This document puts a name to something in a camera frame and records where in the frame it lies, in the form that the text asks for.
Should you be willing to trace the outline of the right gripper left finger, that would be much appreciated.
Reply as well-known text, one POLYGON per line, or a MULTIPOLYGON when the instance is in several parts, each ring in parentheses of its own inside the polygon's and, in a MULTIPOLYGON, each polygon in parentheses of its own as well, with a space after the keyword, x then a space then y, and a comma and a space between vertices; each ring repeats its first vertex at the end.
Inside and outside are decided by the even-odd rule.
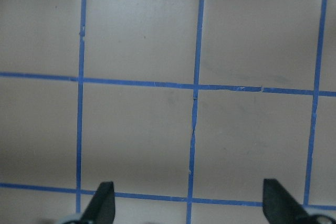
POLYGON ((113 182, 102 182, 79 219, 79 223, 113 224, 115 219, 113 182))

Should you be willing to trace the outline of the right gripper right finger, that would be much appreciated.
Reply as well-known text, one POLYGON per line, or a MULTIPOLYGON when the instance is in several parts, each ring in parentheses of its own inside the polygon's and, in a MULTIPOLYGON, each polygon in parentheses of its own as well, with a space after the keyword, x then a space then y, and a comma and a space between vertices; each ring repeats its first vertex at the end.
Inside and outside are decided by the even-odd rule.
POLYGON ((265 178, 262 190, 263 213, 268 223, 305 223, 310 218, 276 179, 265 178))

